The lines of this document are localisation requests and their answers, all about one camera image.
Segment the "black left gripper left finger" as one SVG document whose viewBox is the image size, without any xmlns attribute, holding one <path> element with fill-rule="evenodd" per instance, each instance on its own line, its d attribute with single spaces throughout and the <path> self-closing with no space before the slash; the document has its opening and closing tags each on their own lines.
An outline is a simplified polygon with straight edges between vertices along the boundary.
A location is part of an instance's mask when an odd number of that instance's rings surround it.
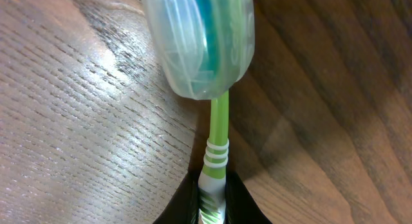
<svg viewBox="0 0 412 224">
<path fill-rule="evenodd" d="M 154 224 L 198 224 L 198 171 L 188 172 Z"/>
</svg>

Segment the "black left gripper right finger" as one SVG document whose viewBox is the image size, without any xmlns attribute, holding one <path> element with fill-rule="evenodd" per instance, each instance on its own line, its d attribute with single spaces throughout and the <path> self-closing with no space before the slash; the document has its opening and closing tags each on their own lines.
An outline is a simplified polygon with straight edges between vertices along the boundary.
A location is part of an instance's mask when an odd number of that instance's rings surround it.
<svg viewBox="0 0 412 224">
<path fill-rule="evenodd" d="M 263 214 L 245 184 L 235 171 L 226 177 L 226 223 L 228 224 L 272 224 Z"/>
</svg>

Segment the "green white toothbrush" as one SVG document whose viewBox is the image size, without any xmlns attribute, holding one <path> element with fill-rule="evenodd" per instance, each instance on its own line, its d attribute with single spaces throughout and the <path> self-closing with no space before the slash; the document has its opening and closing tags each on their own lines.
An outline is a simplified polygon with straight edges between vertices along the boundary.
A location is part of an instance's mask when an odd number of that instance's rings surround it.
<svg viewBox="0 0 412 224">
<path fill-rule="evenodd" d="M 198 180 L 203 223 L 224 223 L 229 160 L 229 89 L 255 49 L 253 0 L 141 0 L 173 91 L 210 100 L 210 131 Z"/>
</svg>

